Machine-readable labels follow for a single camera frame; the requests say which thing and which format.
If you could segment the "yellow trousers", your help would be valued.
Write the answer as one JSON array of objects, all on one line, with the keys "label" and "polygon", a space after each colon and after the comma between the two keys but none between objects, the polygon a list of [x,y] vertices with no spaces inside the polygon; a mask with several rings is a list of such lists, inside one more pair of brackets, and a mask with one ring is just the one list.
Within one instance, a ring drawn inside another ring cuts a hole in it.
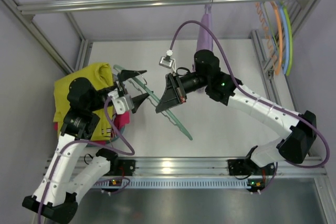
[{"label": "yellow trousers", "polygon": [[[54,99],[56,112],[54,115],[54,124],[57,127],[57,134],[60,134],[60,129],[63,124],[64,117],[70,109],[67,95],[69,93],[70,83],[76,78],[87,78],[96,90],[101,90],[113,85],[113,77],[111,66],[106,63],[93,63],[89,66],[69,74],[54,84]],[[94,111],[100,121],[92,135],[93,141],[107,141],[111,138],[111,125],[109,124],[104,109]]]}]

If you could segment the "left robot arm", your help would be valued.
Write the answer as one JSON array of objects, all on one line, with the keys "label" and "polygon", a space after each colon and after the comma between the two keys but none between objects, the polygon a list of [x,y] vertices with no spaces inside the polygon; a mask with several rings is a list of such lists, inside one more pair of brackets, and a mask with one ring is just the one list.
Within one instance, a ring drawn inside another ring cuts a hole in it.
[{"label": "left robot arm", "polygon": [[[108,113],[108,107],[114,106],[117,114],[131,111],[135,113],[149,96],[142,94],[131,97],[124,86],[130,78],[144,74],[143,70],[121,70],[112,86],[96,90],[84,77],[73,80],[69,85],[67,99],[70,109],[65,115],[58,145],[51,163],[39,187],[23,200],[23,207],[57,223],[70,223],[76,214],[84,195],[104,175],[115,176],[118,185],[125,179],[119,154],[134,155],[135,151],[122,152],[113,147],[91,141],[100,118],[96,110],[104,109],[113,131],[120,135]],[[76,177],[72,173],[80,154],[90,144],[99,147],[92,161]]]}]

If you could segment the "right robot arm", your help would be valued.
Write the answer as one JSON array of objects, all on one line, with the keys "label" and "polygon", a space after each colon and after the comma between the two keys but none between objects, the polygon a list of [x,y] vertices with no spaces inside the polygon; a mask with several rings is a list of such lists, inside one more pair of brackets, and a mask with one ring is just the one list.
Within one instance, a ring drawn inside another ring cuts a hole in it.
[{"label": "right robot arm", "polygon": [[169,110],[186,102],[187,94],[200,88],[214,101],[243,111],[278,134],[278,139],[250,149],[243,159],[244,168],[253,172],[278,161],[300,165],[305,160],[316,134],[316,116],[286,111],[251,91],[239,79],[221,71],[219,59],[209,50],[194,55],[194,72],[183,76],[169,73],[165,76],[165,90],[155,108],[156,113]]}]

